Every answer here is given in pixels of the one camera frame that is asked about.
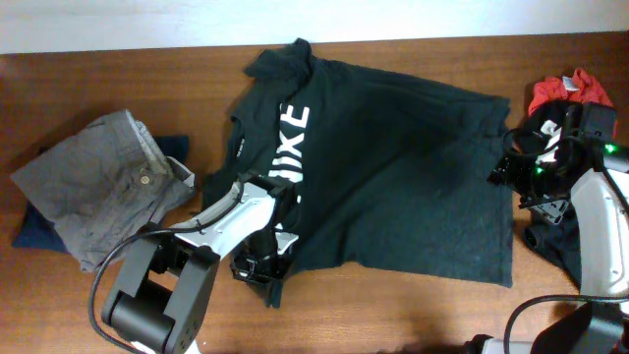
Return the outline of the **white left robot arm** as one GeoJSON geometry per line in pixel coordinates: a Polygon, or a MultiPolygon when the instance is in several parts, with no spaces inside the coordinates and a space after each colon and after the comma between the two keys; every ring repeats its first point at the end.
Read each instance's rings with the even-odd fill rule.
{"type": "Polygon", "coordinates": [[[114,247],[125,256],[94,330],[132,353],[185,353],[195,342],[222,260],[233,276],[265,286],[280,280],[297,241],[281,227],[297,205],[293,183],[240,174],[227,193],[191,219],[151,227],[114,247]]]}

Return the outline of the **dark green Nike t-shirt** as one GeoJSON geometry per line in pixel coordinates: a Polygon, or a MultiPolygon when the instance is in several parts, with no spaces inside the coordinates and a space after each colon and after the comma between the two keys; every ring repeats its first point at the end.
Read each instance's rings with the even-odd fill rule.
{"type": "Polygon", "coordinates": [[[291,275],[348,262],[511,285],[512,195],[486,179],[507,98],[319,58],[303,39],[263,51],[246,74],[202,202],[251,170],[295,187],[282,226],[296,242],[269,306],[291,275]]]}

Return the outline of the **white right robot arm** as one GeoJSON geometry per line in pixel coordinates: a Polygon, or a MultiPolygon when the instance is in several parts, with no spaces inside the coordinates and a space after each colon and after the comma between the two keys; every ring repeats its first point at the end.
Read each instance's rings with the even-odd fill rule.
{"type": "Polygon", "coordinates": [[[504,135],[504,155],[487,179],[509,187],[522,208],[553,226],[573,211],[579,231],[579,292],[522,303],[502,337],[478,334],[463,345],[463,352],[627,352],[628,148],[614,141],[616,130],[614,108],[556,99],[535,108],[504,135]],[[512,340],[518,317],[546,302],[576,308],[534,340],[512,340]]]}

